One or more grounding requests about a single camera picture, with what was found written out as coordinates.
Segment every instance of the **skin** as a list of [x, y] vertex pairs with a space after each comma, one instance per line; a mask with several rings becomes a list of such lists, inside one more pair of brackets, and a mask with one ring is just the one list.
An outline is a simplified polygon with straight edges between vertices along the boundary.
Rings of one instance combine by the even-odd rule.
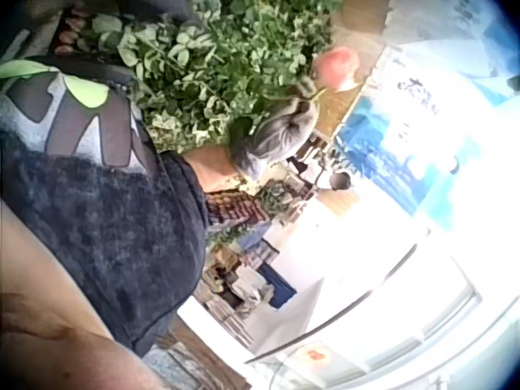
[[[195, 149], [185, 159], [204, 191], [236, 174], [223, 146]], [[165, 388], [114, 341], [70, 275], [3, 202], [1, 222], [0, 371], [38, 390]]]

